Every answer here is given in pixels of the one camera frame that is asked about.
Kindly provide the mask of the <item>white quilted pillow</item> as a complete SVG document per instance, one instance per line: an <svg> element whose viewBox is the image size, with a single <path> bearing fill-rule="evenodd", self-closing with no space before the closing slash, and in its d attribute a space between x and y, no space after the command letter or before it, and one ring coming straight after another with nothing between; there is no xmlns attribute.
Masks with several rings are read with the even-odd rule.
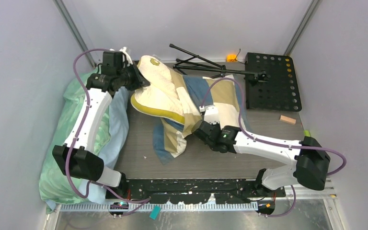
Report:
<svg viewBox="0 0 368 230"><path fill-rule="evenodd" d="M130 99L131 105L143 114L183 124L183 107L174 84L183 76L149 55L140 58L138 69L150 86L135 90Z"/></svg>

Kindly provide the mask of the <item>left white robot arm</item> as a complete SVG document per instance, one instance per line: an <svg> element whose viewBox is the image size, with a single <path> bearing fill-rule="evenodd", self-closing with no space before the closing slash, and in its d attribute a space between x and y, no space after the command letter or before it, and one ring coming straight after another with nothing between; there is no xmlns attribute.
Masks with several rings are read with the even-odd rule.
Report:
<svg viewBox="0 0 368 230"><path fill-rule="evenodd" d="M103 59L99 72L82 82L85 105L63 145L55 145L52 155L61 172L70 180L85 179L109 186L109 192L116 198L123 198L128 191L124 174L107 167L94 154L94 143L102 117L115 93L120 88L134 91L150 85L140 73L128 53L128 49L102 50Z"/></svg>

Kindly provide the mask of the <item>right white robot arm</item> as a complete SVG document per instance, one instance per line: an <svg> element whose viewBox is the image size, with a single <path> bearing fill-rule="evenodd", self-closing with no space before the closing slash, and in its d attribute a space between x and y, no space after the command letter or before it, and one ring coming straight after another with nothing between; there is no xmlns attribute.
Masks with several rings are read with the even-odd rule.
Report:
<svg viewBox="0 0 368 230"><path fill-rule="evenodd" d="M253 190L259 196L268 196L287 185L300 184L315 191L325 188L330 157L314 138L305 137L302 141L269 138L203 120L197 122L192 133L213 151L251 154L283 163L281 167L259 171L253 182Z"/></svg>

